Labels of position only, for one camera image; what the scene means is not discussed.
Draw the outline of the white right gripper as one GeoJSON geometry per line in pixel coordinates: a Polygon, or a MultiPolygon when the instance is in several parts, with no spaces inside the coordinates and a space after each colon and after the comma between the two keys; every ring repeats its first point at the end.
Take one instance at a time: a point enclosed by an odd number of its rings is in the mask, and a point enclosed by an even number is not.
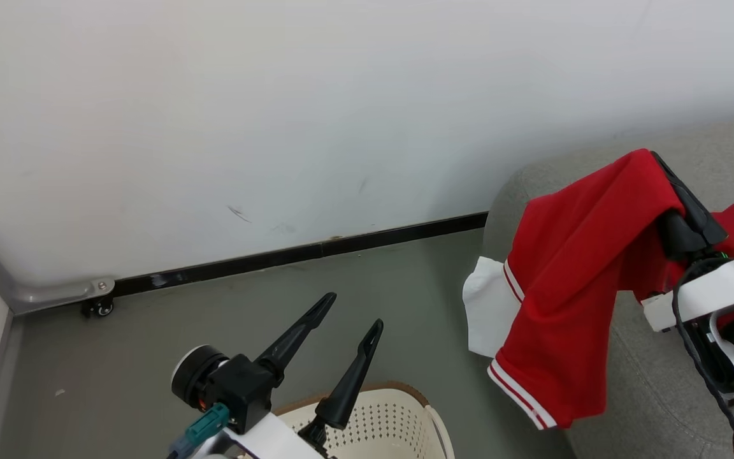
{"type": "Polygon", "coordinates": [[[674,326],[700,332],[711,314],[734,308],[734,258],[714,248],[728,233],[661,155],[651,154],[682,204],[681,212],[671,209],[658,217],[662,250],[669,261],[687,261],[690,271],[681,275],[681,286],[643,300],[644,316],[656,332],[674,326]]]}

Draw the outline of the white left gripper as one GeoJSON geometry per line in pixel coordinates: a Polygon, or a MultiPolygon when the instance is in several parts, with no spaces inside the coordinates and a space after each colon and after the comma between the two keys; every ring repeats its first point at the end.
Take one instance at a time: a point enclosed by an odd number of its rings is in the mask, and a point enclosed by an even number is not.
{"type": "MultiPolygon", "coordinates": [[[[300,346],[322,323],[335,304],[337,293],[324,294],[288,330],[283,332],[256,363],[273,375],[280,386],[285,370],[300,346]]],[[[376,319],[356,346],[356,357],[336,384],[335,389],[315,408],[315,421],[338,430],[349,423],[365,377],[369,372],[384,321],[376,319]]],[[[229,412],[207,412],[192,422],[192,458],[327,458],[323,451],[304,441],[282,419],[267,413],[245,433],[236,433],[237,420],[229,412]]]]}

